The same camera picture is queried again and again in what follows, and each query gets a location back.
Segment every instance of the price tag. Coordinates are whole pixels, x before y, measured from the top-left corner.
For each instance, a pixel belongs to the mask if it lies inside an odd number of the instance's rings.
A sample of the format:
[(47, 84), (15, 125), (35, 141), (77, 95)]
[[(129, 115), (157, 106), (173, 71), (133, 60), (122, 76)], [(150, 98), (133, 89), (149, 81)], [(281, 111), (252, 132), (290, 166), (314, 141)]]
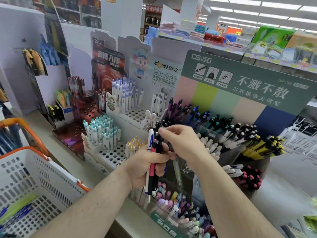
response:
[(292, 63), (292, 64), (290, 65), (290, 67), (292, 67), (292, 68), (298, 68), (298, 65)]
[(315, 73), (315, 72), (316, 72), (316, 69), (315, 69), (315, 68), (309, 68), (308, 71), (309, 71), (309, 72), (312, 72), (312, 73)]

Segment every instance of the shopping basket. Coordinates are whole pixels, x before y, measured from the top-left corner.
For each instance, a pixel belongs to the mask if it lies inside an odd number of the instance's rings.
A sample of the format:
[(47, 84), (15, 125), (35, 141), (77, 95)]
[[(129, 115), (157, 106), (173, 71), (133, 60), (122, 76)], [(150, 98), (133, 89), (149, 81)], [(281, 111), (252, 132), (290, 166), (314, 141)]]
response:
[(0, 211), (17, 206), (26, 197), (34, 199), (30, 212), (0, 232), (29, 237), (89, 189), (48, 157), (46, 147), (24, 120), (5, 119), (0, 121), (0, 128), (16, 123), (33, 136), (40, 151), (28, 146), (0, 156)]

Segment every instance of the white counter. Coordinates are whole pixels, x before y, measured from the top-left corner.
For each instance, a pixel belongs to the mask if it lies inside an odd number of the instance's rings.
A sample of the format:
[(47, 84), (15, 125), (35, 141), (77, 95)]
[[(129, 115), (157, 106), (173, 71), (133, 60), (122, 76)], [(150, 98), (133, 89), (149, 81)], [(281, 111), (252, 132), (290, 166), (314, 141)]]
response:
[[(46, 148), (57, 158), (57, 160), (77, 179), (80, 179), (88, 188), (93, 188), (104, 176), (96, 171), (88, 162), (82, 161), (64, 144), (56, 139), (53, 127), (42, 116), (39, 111), (34, 111), (23, 117), (31, 129), (39, 136)], [(130, 199), (126, 199), (119, 211), (116, 221), (131, 237), (170, 237), (150, 217), (148, 217)]]

